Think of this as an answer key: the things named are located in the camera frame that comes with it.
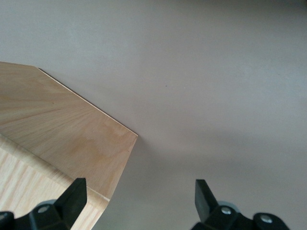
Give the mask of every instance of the white surface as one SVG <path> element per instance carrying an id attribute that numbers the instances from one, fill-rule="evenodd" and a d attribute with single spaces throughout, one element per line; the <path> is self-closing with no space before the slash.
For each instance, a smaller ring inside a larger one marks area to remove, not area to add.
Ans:
<path id="1" fill-rule="evenodd" d="M 3 0 L 0 32 L 140 135 L 95 230 L 190 229 L 196 178 L 306 229 L 304 1 Z"/>

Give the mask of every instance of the wood grain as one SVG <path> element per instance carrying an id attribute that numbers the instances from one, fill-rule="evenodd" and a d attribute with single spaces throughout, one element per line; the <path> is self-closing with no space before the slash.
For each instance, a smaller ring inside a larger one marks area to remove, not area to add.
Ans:
<path id="1" fill-rule="evenodd" d="M 137 135 L 41 70 L 0 62 L 0 133 L 110 199 Z"/>
<path id="2" fill-rule="evenodd" d="M 57 199 L 73 181 L 42 159 L 0 135 L 0 210 L 15 218 L 45 200 Z M 88 188 L 88 201 L 72 230 L 90 230 L 108 201 Z"/>

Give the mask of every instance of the plywood panel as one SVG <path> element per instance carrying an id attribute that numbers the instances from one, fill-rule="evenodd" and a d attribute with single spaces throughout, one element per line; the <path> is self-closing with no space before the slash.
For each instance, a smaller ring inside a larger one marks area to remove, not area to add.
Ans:
<path id="1" fill-rule="evenodd" d="M 42 201 L 57 199 L 73 181 L 2 135 L 0 175 L 0 210 L 14 212 L 15 218 L 27 214 Z M 89 188 L 87 197 L 73 230 L 92 229 L 108 204 Z"/>
<path id="2" fill-rule="evenodd" d="M 0 133 L 110 199 L 137 135 L 32 66 L 0 62 Z"/>

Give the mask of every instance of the black clamp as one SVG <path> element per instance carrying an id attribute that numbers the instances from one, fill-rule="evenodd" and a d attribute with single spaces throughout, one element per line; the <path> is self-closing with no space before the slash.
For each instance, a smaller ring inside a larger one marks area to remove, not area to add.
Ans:
<path id="1" fill-rule="evenodd" d="M 195 205 L 201 221 L 192 230 L 289 230 L 277 216 L 257 213 L 253 220 L 219 205 L 205 180 L 196 180 Z"/>
<path id="2" fill-rule="evenodd" d="M 86 180 L 77 178 L 54 204 L 39 205 L 17 219 L 0 212 L 0 230 L 70 230 L 86 202 Z"/>

